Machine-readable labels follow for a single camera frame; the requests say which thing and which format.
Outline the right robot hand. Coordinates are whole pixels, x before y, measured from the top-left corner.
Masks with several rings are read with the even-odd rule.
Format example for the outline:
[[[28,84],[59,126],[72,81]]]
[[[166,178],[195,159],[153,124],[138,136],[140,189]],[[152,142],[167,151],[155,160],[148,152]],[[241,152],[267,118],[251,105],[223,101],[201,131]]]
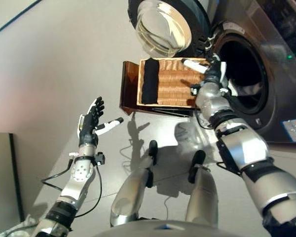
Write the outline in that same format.
[[[222,82],[225,77],[227,63],[222,61],[216,53],[212,53],[207,59],[209,59],[210,62],[209,66],[203,66],[188,58],[183,58],[181,62],[184,66],[187,66],[194,71],[202,73],[205,76],[217,77],[218,82]]]

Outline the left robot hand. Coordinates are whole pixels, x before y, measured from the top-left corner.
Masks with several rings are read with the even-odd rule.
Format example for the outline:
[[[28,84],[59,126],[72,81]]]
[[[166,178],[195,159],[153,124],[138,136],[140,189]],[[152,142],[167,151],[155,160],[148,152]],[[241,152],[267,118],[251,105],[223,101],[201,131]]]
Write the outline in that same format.
[[[79,138],[79,146],[83,144],[91,144],[95,147],[98,145],[98,137],[124,122],[122,117],[99,124],[100,117],[104,114],[104,101],[102,97],[96,98],[85,115],[80,115],[77,135]]]

